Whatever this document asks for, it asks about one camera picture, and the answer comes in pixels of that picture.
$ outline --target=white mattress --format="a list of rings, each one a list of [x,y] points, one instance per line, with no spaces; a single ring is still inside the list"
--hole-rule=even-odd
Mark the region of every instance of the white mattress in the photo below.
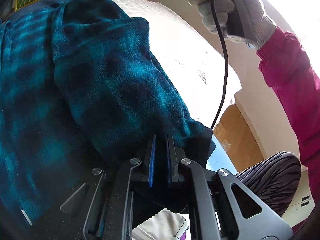
[[[223,57],[166,6],[146,0],[113,1],[129,17],[143,17],[149,22],[151,52],[180,93],[191,117],[210,127],[222,96]],[[240,89],[239,78],[229,66],[227,94],[220,117],[234,103],[234,94]]]

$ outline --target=magenta jacket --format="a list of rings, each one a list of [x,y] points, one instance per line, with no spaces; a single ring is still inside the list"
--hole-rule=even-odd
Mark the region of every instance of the magenta jacket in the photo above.
[[[276,29],[257,51],[264,79],[279,98],[298,138],[301,164],[308,167],[315,203],[320,200],[320,79],[298,38]]]

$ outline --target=white knit glove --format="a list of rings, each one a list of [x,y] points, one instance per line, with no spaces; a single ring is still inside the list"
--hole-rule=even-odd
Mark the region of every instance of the white knit glove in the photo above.
[[[252,24],[252,33],[256,37],[255,41],[249,41],[256,50],[260,49],[273,35],[276,30],[275,22],[266,14],[261,0],[244,0],[246,3],[250,21]],[[202,22],[211,33],[217,34],[217,29],[213,20],[210,0],[189,0],[189,3],[198,5],[199,14],[203,17]],[[226,22],[228,13],[232,12],[234,4],[231,0],[215,0],[215,10],[217,18],[226,37]]]

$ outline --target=person's leg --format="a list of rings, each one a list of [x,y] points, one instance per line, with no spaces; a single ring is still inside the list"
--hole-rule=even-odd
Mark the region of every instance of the person's leg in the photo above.
[[[301,164],[293,153],[280,152],[241,171],[236,177],[282,216],[297,190]]]

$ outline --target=silver bolt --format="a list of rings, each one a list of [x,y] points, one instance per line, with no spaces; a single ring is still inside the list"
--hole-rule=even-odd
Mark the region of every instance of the silver bolt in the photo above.
[[[229,175],[229,171],[226,170],[226,169],[220,169],[220,170],[219,170],[219,174],[220,174],[221,176],[228,176],[228,175]]]
[[[92,170],[93,175],[99,175],[99,174],[101,174],[101,172],[102,172],[102,169],[100,169],[100,168],[94,168]]]
[[[191,160],[188,159],[188,158],[184,158],[184,159],[181,160],[181,163],[182,163],[183,165],[189,165],[189,164],[191,163]]]
[[[137,164],[140,163],[140,160],[139,160],[138,158],[132,158],[132,159],[130,160],[130,163],[131,163],[132,165],[137,165]]]

